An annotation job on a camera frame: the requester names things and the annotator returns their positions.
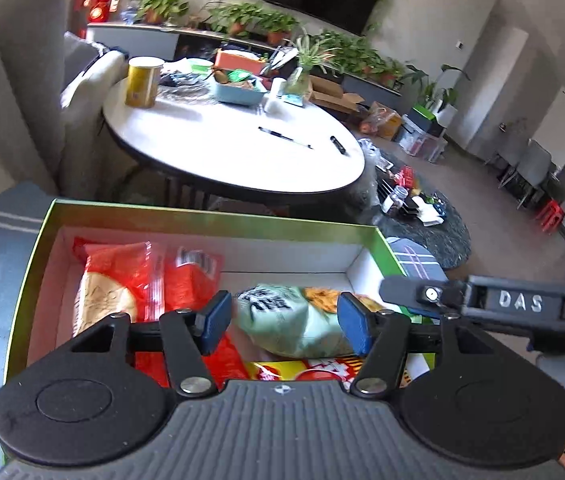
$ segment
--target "floor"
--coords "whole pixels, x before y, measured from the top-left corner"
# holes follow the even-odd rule
[[[533,212],[516,210],[517,201],[498,189],[497,171],[451,144],[437,164],[407,155],[394,142],[376,137],[374,143],[408,163],[453,203],[471,235],[469,260],[447,275],[468,274],[517,280],[565,283],[565,238],[545,234]]]

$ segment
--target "metal screw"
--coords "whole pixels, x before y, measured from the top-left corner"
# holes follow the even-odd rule
[[[358,381],[356,388],[362,394],[381,394],[387,389],[387,383],[377,377],[369,377]]]
[[[440,298],[440,294],[438,293],[438,290],[436,290],[433,286],[430,286],[425,289],[425,297],[429,301],[438,301],[438,298]]]
[[[180,388],[186,394],[203,394],[211,388],[211,381],[206,377],[188,377],[182,380]]]

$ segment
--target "yellow and red package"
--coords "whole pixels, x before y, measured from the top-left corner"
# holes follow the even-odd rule
[[[341,381],[349,391],[363,360],[357,356],[327,359],[305,359],[302,361],[277,361],[245,363],[249,378],[255,381]],[[405,368],[400,387],[412,381]]]
[[[74,335],[114,312],[132,322],[160,317],[164,311],[162,250],[150,242],[109,245],[77,238],[74,253],[85,258],[76,295]]]
[[[222,257],[216,254],[184,247],[169,251],[165,259],[165,311],[202,309],[218,292],[221,267]],[[216,350],[202,360],[219,388],[228,379],[248,379],[240,354],[227,334],[220,338]],[[150,375],[161,386],[168,386],[161,354],[137,352],[136,369]]]

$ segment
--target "gray ribbed surface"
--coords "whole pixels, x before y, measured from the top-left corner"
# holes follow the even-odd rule
[[[183,403],[152,443],[108,465],[52,471],[11,462],[0,472],[0,480],[34,479],[565,480],[565,471],[556,462],[517,472],[449,462],[405,433],[385,404],[336,382],[230,381],[219,396]]]

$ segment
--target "black marker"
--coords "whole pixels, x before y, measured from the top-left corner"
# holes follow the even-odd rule
[[[345,147],[342,144],[340,144],[340,142],[338,142],[338,139],[336,139],[336,137],[331,136],[331,137],[329,137],[329,140],[331,140],[331,142],[334,143],[334,146],[336,148],[338,148],[338,151],[340,153],[342,153],[343,155],[347,154],[347,150],[345,149]]]
[[[290,139],[290,137],[285,137],[283,134],[279,134],[278,132],[274,132],[273,130],[263,128],[262,126],[258,126],[258,129],[261,132],[265,132],[266,134],[270,134],[274,137],[279,137],[279,138],[284,139],[284,140],[291,140],[291,142],[295,142],[296,144],[299,144],[301,146],[304,146],[305,148],[309,148],[310,150],[313,150],[313,148],[311,147],[311,144],[303,144],[302,142],[298,142],[297,140]]]

